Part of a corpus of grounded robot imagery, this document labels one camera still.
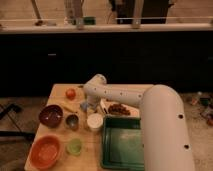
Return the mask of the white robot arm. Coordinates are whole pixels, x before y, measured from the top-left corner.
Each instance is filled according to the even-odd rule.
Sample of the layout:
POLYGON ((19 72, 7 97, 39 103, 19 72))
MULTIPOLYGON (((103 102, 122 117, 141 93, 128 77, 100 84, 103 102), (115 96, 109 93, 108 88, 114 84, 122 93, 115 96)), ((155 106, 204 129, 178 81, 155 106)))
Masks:
POLYGON ((91 107, 105 98, 139 109, 145 171, 195 171, 183 101, 173 88, 162 84, 119 87, 96 74, 83 91, 91 107))

